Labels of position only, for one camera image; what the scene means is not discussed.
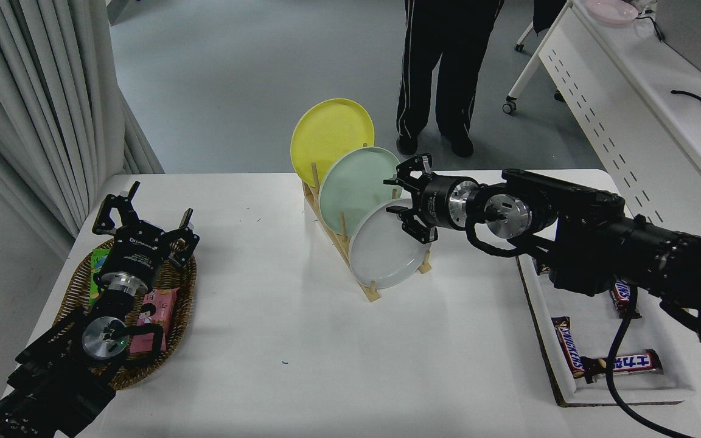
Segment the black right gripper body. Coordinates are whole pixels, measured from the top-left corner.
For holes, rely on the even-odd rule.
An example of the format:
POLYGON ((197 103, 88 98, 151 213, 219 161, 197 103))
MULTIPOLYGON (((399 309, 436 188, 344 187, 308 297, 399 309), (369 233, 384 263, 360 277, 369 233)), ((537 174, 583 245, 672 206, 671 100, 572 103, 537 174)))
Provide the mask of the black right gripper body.
POLYGON ((467 202, 479 185, 465 176, 433 174, 421 197, 421 212, 425 221, 441 228, 466 229, 467 202))

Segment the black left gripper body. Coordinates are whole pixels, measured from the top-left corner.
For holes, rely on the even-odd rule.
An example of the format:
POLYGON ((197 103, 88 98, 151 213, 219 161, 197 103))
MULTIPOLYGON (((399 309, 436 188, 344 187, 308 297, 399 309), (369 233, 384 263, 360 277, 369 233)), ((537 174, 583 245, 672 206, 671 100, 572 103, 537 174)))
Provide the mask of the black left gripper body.
POLYGON ((148 222, 119 227, 100 270, 100 285, 108 287, 114 277, 128 276, 152 287, 170 253, 164 234, 163 229, 148 222))

